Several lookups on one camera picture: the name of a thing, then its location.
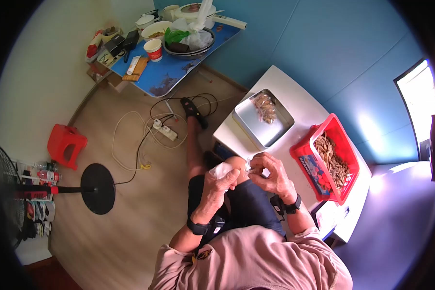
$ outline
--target red stool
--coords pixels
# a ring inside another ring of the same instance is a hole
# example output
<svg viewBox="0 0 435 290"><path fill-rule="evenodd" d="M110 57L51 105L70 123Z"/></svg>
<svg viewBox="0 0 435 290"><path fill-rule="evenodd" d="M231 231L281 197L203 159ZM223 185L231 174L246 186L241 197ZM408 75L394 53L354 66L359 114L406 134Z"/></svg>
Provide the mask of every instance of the red stool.
<svg viewBox="0 0 435 290"><path fill-rule="evenodd" d="M81 135L76 128L56 124L51 131L47 149L53 160L77 170L75 160L86 145L87 138Z"/></svg>

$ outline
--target black watch strap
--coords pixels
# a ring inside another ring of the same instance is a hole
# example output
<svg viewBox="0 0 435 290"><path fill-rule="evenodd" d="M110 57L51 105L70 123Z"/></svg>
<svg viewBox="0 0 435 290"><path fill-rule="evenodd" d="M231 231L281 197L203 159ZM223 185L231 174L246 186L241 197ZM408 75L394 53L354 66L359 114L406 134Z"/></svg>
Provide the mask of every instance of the black watch strap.
<svg viewBox="0 0 435 290"><path fill-rule="evenodd" d="M191 221L190 217L187 219L187 227L197 236L203 236L208 231L208 224L195 224Z"/></svg>
<svg viewBox="0 0 435 290"><path fill-rule="evenodd" d="M302 197L299 194L296 194L296 202L291 205L284 204L285 212L287 214L294 214L297 210L300 209L300 205L302 204Z"/></svg>

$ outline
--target electric cable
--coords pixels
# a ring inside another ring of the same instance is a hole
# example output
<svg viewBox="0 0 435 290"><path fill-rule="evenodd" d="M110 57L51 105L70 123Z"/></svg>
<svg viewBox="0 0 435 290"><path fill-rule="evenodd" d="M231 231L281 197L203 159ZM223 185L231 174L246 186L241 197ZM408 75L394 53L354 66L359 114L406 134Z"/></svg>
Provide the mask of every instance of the electric cable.
<svg viewBox="0 0 435 290"><path fill-rule="evenodd" d="M208 98L206 98L206 97L204 97L204 96L201 96L201 95L209 95L209 96L212 96L212 97L214 98L215 101L209 101ZM231 99L231 98L232 98L232 97L229 97L229 98L226 98L226 99L217 100L216 97L215 97L214 95L212 95L212 94L209 94L209 93L201 93L201 94L198 94L197 96L192 96L192 97L190 97L190 98L191 98L191 101L193 101L193 100L194 100L195 98L197 98L197 97L198 97L198 98L203 98L203 99L205 99L205 100L207 101L206 103L203 103L203 104L197 106L197 108L199 108L199 107L201 107L201 106L204 106L204 105L209 105L209 107L210 107L210 108L209 108L209 112L208 112L207 115L205 115L205 117L207 117L207 116L209 116L209 115L212 115L212 114L214 114L214 113L216 112L216 110L218 109L218 103L219 103L219 102L221 102L221 101L225 101L225 100L228 100L228 99ZM185 139L187 138L187 134L184 136L183 139L178 139L178 140L180 141L180 143L179 143L178 145L176 145L176 146L174 146L174 147L169 147L169 146L166 146L166 145L164 145L163 143L161 143L161 142L160 142L160 139L158 139L158 138L155 137L155 135L157 134L158 130L157 130L156 132L153 132L153 131L152 131L153 125L152 125L151 127L148 126L148 123L149 123L151 120L154 120L154 119L156 119L156 117L158 117L158 116L162 116L162 115L165 115L165 116L159 118L159 120L165 119L165 120L162 121L163 124L164 124L168 119L172 118L173 116L177 116L177 117L179 117L180 119L182 119L182 120L187 124L186 120L185 120L181 115L178 115L178 114L176 114L176 113L162 113L162 114L157 114L157 115L155 115L155 116L152 116L152 110L153 110L153 108L154 108L157 104L159 104L160 102L162 102L162 101L167 101L167 100L180 100L180 99L181 99L181 98L166 98L166 99L163 99L163 100L157 101L155 104L153 104L153 105L151 106L151 108L150 108L150 119L148 119L148 121L146 121L146 122L145 122L145 120L142 118L142 116L141 116L138 112L136 112L136 111L131 111L131 112L125 113L125 114L121 117L121 119L119 119L119 121L117 122L117 124L116 124L116 126L115 126L115 130L114 130L114 133L113 133L113 142L112 142L112 145L111 145L111 155L112 155L113 159L116 161L116 163L118 163L119 166L121 166L123 169L125 169L125 170L127 170L127 171L134 171L134 173L133 173L132 178L131 178L130 180L125 181L125 182L115 183L115 185L129 183L129 182L131 182L131 181L134 179L134 177L135 177L137 171L139 171L139 170L145 170L145 169L150 169L150 168L151 168L151 165L150 165L150 164L147 164L147 165L143 165L143 164L142 164L142 162L140 161L140 155L139 155L139 154L140 154L140 147L141 147L142 143L143 143L145 140L147 140L147 136L148 136L148 134L150 134L150 133L152 134L152 139L151 139L151 142L152 142L152 143L154 143L154 144L158 144L158 145L160 145L160 146L162 146L163 148L166 148L166 149L174 149L174 148L177 148L177 147L179 147L180 145L182 145L182 143L183 143L183 142L185 141ZM212 103L216 103L216 107L214 108L213 111L211 111L211 107L212 107L211 104L212 104ZM145 125L145 127L144 127L144 136L143 136L142 140L140 141L140 144L139 144L139 146L137 147L137 152L136 152L136 154L135 154L135 168L129 168L129 167L127 167L127 166L124 165L120 160L118 160L118 159L116 158L115 154L114 154L114 144L115 144L116 130L117 130L118 126L119 126L119 123L120 123L120 122L122 121L122 119L123 119L125 116L127 116L128 114L136 114L136 116L139 118L139 120L142 121L142 123Z"/></svg>

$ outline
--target pink t-shirt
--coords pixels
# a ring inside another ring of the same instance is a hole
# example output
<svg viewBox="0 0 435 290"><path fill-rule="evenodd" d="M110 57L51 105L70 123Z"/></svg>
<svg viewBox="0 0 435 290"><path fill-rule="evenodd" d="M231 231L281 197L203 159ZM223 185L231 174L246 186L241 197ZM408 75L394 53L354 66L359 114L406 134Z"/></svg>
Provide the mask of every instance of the pink t-shirt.
<svg viewBox="0 0 435 290"><path fill-rule="evenodd" d="M163 245L158 252L153 289L352 289L345 264L317 228L288 238L260 225L233 229L198 252Z"/></svg>

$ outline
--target black cable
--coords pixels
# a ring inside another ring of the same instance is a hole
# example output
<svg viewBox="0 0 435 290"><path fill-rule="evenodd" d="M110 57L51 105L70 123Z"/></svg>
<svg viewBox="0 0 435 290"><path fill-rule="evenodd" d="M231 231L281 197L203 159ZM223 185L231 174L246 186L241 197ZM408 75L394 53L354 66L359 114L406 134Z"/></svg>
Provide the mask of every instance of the black cable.
<svg viewBox="0 0 435 290"><path fill-rule="evenodd" d="M210 96L212 96L212 97L214 98L214 100L215 100L215 102L216 102L216 107L214 108L214 111L213 111L213 112L211 112L211 101L209 101L208 98L206 98L206 97L204 97L204 96L200 96L200 95L210 95ZM217 110L217 108L218 108L218 100L216 99L216 97L215 97L214 95L209 94L209 93L201 93L201 94L198 94L197 96L191 96L191 97L190 97L190 98L192 98L191 101L193 101L193 100L194 100L195 98L197 98L197 97L199 97L199 98L203 98L203 99L205 99L206 101L208 101L208 104L209 104L209 106L210 106L210 111L208 112L208 114L207 114L205 117L208 117L209 115L214 114L214 112L216 112L216 110ZM181 98L166 98L166 99L163 99L163 100L159 100L159 101L157 101L157 102L154 103L153 106L151 106L151 108L150 108L150 117L153 118L153 116L152 116L152 110L153 110L153 108L154 108L157 104L159 104L160 102L162 102L162 101L168 101L168 100L180 100L180 99L181 99Z"/></svg>
<svg viewBox="0 0 435 290"><path fill-rule="evenodd" d="M173 116L174 116L174 115L172 115L172 114L170 114L170 115L166 115L166 116L160 118L159 120L166 118L166 120L163 121L163 123L164 123L164 122L166 122L168 119L171 119ZM148 134L150 134L150 130L149 130L149 131L146 133L146 135L142 138L142 141L140 141L139 147L137 147L137 153L135 153L135 168L137 168L137 166L139 165L139 151L140 151L140 146L142 146L142 143L143 143L143 141L145 140L145 138L148 136ZM133 178L135 177L135 174L137 173L137 171L138 171L138 170L136 170L136 171L133 172L132 178L131 178L129 181L115 183L115 185L118 185L118 184L126 184L126 183L131 182L131 181L133 180Z"/></svg>

